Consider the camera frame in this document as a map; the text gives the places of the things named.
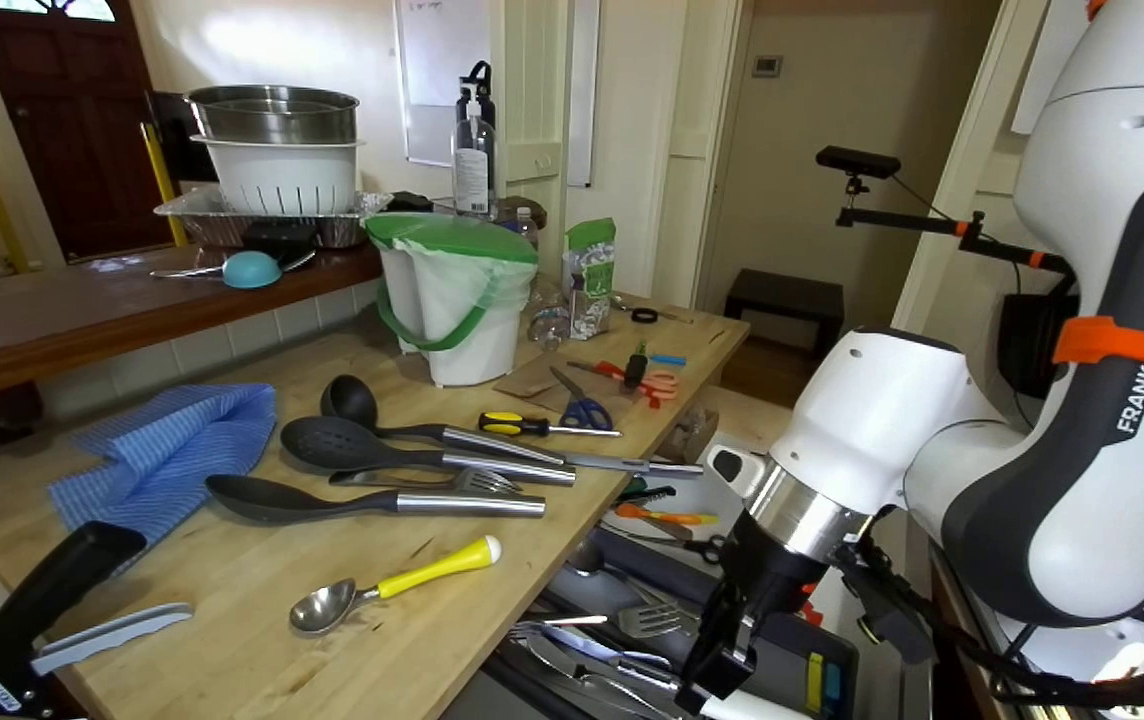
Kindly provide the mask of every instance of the yellow handle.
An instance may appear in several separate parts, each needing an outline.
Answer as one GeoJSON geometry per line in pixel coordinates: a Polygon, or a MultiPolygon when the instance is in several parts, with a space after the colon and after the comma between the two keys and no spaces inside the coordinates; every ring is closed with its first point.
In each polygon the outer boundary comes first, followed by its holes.
{"type": "Polygon", "coordinates": [[[494,561],[501,561],[501,539],[494,538],[480,538],[480,539],[454,548],[452,557],[438,557],[438,561],[431,561],[424,568],[410,568],[410,572],[378,582],[374,598],[392,600],[392,598],[403,598],[408,590],[419,590],[419,586],[438,582],[438,578],[492,568],[494,561]]]}

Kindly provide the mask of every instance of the spoon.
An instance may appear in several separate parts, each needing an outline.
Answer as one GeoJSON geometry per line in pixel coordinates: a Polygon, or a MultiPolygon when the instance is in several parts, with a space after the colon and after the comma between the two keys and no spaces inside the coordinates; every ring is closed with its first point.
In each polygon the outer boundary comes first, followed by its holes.
{"type": "Polygon", "coordinates": [[[401,453],[378,446],[367,424],[342,415],[303,415],[282,424],[282,449],[303,466],[328,472],[378,472],[378,468],[408,468],[408,466],[452,466],[452,468],[489,468],[505,478],[550,482],[573,485],[575,468],[557,468],[538,461],[506,461],[506,457],[468,457],[468,453],[401,453]]]}
{"type": "Polygon", "coordinates": [[[334,586],[325,586],[325,590],[312,590],[309,598],[299,598],[293,608],[288,608],[288,625],[299,631],[299,636],[325,636],[332,631],[348,613],[355,613],[358,605],[372,605],[372,600],[392,600],[401,592],[410,592],[419,586],[431,586],[438,578],[454,578],[454,572],[471,572],[471,568],[492,568],[501,561],[501,539],[494,538],[480,538],[431,566],[419,566],[410,572],[401,572],[401,578],[383,578],[367,590],[358,590],[355,582],[334,582],[334,586]]]}
{"type": "Polygon", "coordinates": [[[401,511],[401,518],[542,518],[538,495],[489,495],[489,491],[367,491],[351,502],[319,502],[293,485],[256,478],[209,478],[217,503],[230,508],[253,524],[303,524],[351,511],[401,511]]]}
{"type": "Polygon", "coordinates": [[[162,277],[162,279],[224,277],[227,290],[268,290],[282,274],[281,274],[281,264],[268,252],[230,252],[224,264],[180,267],[180,274],[149,274],[149,277],[162,277]]]}
{"type": "Polygon", "coordinates": [[[355,424],[374,430],[374,397],[355,376],[332,376],[332,385],[319,397],[319,415],[348,415],[355,424]]]}

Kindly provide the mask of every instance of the bottle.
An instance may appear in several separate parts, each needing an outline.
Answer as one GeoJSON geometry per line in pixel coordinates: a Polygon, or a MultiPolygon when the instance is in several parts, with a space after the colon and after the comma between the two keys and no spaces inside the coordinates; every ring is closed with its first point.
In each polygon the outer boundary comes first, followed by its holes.
{"type": "Polygon", "coordinates": [[[452,162],[452,203],[464,216],[492,213],[492,64],[480,59],[468,77],[458,77],[454,96],[454,162],[452,162]]]}

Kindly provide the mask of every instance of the doorway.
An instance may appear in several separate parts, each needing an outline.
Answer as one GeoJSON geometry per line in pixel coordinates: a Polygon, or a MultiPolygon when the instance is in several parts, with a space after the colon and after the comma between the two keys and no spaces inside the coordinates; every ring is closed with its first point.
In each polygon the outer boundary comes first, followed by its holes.
{"type": "Polygon", "coordinates": [[[0,0],[0,96],[66,262],[167,245],[127,0],[0,0]]]}

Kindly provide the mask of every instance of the screwdriver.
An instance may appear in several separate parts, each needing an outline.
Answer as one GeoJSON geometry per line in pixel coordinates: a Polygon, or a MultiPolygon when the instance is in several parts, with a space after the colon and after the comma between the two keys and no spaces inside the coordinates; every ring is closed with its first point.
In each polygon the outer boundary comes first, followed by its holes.
{"type": "Polygon", "coordinates": [[[542,415],[505,414],[505,407],[480,414],[480,434],[492,434],[492,438],[618,438],[616,430],[573,430],[573,424],[550,424],[542,415]]]}

